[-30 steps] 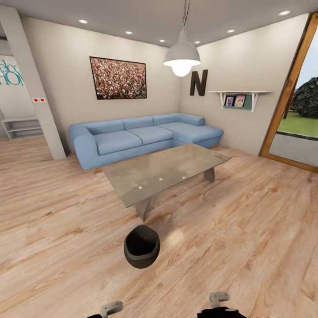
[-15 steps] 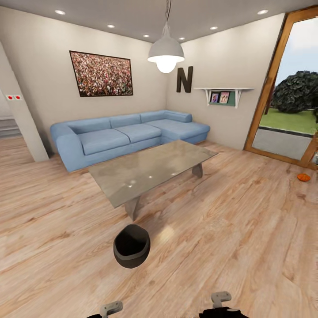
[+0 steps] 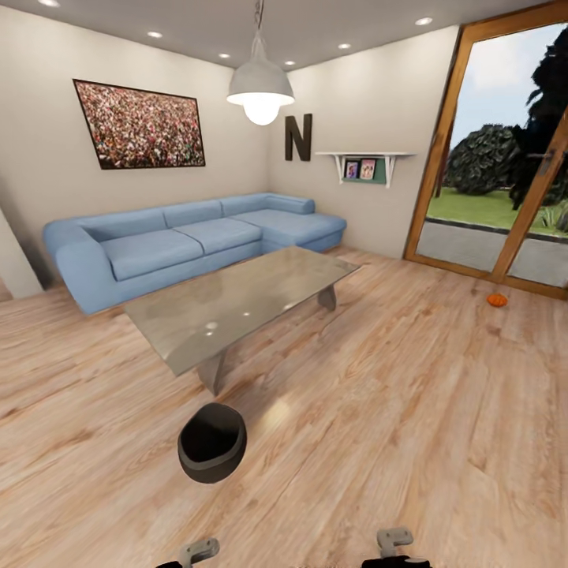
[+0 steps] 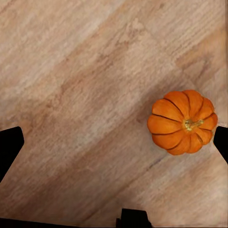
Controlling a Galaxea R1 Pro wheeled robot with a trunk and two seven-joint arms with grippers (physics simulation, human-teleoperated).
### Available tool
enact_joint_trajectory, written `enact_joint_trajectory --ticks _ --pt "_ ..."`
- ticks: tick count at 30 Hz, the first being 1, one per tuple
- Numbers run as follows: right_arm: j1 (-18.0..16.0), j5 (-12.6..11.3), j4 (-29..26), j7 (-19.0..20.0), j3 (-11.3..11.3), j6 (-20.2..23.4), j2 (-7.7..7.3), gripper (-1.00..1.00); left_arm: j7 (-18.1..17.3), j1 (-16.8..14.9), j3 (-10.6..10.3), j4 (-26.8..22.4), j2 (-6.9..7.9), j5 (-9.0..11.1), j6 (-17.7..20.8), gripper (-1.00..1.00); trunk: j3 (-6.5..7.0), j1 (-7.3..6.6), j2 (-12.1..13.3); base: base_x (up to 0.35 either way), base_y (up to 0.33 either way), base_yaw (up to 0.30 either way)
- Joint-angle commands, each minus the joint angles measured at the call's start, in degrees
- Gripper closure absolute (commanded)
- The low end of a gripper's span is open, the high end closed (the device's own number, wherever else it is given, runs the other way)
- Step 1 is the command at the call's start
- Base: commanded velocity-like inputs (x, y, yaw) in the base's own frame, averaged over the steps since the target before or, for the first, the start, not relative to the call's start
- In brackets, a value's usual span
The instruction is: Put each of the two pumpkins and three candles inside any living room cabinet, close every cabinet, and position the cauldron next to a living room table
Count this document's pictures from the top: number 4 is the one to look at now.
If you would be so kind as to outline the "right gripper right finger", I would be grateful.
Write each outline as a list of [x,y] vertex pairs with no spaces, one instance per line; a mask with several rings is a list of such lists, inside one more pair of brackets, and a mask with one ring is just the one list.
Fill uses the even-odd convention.
[[222,126],[217,127],[213,142],[224,160],[228,163],[228,128]]

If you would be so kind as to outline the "pumpkin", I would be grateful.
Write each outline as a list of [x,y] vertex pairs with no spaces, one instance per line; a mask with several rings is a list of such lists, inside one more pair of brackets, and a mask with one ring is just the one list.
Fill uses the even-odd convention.
[[185,90],[171,91],[155,102],[147,127],[153,142],[176,156],[207,145],[217,123],[212,101],[196,90]]

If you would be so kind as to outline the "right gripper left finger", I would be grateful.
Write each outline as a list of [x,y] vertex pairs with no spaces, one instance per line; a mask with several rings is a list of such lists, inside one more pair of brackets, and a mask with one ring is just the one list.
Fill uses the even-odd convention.
[[24,145],[22,129],[17,126],[0,132],[0,182]]

